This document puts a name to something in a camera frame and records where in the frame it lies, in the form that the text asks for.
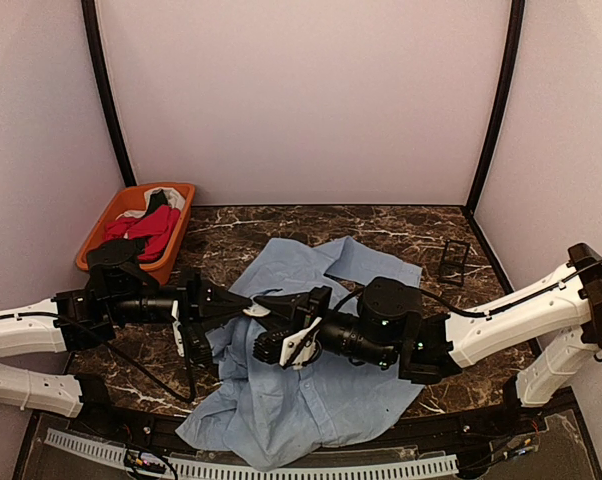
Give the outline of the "light blue shirt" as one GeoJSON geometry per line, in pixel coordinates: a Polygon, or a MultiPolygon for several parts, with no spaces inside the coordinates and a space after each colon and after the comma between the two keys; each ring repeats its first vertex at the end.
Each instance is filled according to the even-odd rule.
{"type": "MultiPolygon", "coordinates": [[[[231,286],[246,297],[291,294],[329,286],[332,299],[347,291],[342,281],[367,284],[377,276],[417,286],[422,269],[372,250],[351,237],[310,247],[273,238],[231,286]]],[[[390,429],[422,386],[324,352],[295,371],[257,361],[252,348],[262,327],[240,316],[208,333],[220,387],[177,428],[194,449],[231,451],[251,467],[269,471],[320,447],[370,441],[390,429]]]]}

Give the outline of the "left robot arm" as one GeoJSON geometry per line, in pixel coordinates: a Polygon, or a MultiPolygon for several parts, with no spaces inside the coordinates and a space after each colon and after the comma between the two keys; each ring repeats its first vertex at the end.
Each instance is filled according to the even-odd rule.
{"type": "MultiPolygon", "coordinates": [[[[86,351],[99,346],[124,359],[156,385],[146,367],[113,345],[128,324],[168,325],[187,369],[212,361],[209,330],[249,309],[251,299],[191,272],[178,286],[163,286],[142,269],[131,240],[108,241],[87,254],[89,279],[79,290],[0,312],[0,361],[28,353],[86,351]]],[[[103,380],[95,375],[48,375],[0,362],[0,403],[84,421],[101,436],[122,427],[103,380]]]]}

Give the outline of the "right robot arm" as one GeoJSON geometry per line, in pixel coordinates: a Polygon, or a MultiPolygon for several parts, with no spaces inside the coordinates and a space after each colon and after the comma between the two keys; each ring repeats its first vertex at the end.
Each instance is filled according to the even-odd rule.
{"type": "Polygon", "coordinates": [[[540,281],[472,310],[445,303],[427,317],[423,300],[435,296],[398,280],[376,277],[352,293],[354,313],[331,306],[332,290],[257,296],[245,314],[265,329],[254,357],[283,369],[302,369],[322,351],[354,364],[397,369],[402,380],[432,385],[515,344],[557,332],[528,368],[505,387],[491,413],[502,434],[515,432],[591,356],[602,351],[602,257],[585,243],[540,281]]]}

